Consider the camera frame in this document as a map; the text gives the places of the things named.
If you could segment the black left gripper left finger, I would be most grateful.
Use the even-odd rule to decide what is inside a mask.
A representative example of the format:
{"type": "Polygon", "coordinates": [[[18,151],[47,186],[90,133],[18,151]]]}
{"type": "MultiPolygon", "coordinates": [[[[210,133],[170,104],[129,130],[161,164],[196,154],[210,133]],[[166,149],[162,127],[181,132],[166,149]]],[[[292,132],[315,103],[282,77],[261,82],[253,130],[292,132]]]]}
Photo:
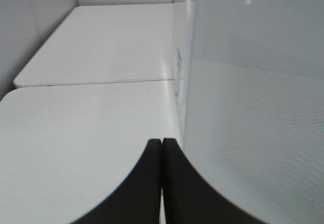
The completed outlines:
{"type": "Polygon", "coordinates": [[[150,139],[118,188],[74,223],[159,223],[160,169],[161,140],[150,139]]]}

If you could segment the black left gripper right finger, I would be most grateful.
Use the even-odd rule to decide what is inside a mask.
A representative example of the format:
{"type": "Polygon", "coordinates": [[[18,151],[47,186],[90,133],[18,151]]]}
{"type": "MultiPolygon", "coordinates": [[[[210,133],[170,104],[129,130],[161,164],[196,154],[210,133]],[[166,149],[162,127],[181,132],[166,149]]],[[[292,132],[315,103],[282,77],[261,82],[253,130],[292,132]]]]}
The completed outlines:
{"type": "Polygon", "coordinates": [[[163,140],[161,160],[167,223],[258,223],[200,176],[175,139],[163,140]]]}

